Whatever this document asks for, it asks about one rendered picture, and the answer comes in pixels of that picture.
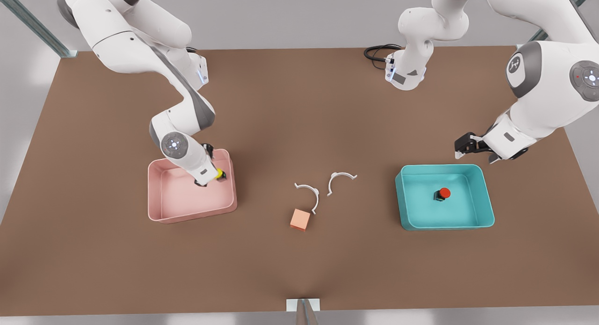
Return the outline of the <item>blue storage box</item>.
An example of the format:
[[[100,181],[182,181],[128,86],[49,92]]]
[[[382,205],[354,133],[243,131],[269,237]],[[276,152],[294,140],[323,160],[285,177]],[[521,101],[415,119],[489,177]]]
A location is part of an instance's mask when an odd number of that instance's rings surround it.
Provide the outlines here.
[[[473,164],[406,165],[395,178],[402,227],[407,231],[468,231],[496,222],[482,169]],[[448,188],[451,197],[435,201]]]

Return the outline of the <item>orange cube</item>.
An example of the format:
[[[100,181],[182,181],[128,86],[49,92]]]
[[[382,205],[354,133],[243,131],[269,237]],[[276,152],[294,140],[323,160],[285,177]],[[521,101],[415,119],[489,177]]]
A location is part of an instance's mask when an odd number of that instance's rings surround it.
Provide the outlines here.
[[[298,231],[306,231],[308,221],[312,215],[312,212],[295,209],[290,221],[290,227]]]

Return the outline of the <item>pink storage box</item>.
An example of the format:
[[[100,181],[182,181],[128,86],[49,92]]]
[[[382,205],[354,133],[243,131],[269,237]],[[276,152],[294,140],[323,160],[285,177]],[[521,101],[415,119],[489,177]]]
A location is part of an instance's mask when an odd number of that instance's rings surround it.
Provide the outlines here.
[[[226,173],[226,180],[206,187],[168,159],[148,165],[148,217],[163,224],[211,217],[237,208],[233,161],[227,150],[215,150],[213,162]]]

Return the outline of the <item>white curved clip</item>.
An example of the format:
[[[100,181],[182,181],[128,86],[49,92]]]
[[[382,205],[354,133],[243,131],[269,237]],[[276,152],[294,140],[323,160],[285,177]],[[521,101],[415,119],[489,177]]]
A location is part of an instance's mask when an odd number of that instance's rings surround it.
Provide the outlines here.
[[[355,180],[358,177],[357,174],[350,174],[350,173],[347,173],[347,172],[333,172],[331,174],[330,178],[329,178],[329,181],[328,181],[328,193],[327,193],[327,196],[332,195],[332,181],[333,181],[333,179],[335,179],[336,177],[339,177],[339,176],[345,176],[347,178],[350,178],[351,180]]]
[[[313,215],[315,215],[316,214],[317,206],[319,205],[319,201],[320,201],[320,192],[319,192],[319,189],[316,189],[316,188],[314,188],[314,187],[312,187],[310,185],[305,185],[305,184],[299,185],[297,183],[295,183],[294,186],[295,186],[296,189],[306,188],[306,189],[309,189],[310,191],[312,191],[314,193],[314,195],[316,196],[316,203],[312,207],[311,212],[312,212]]]

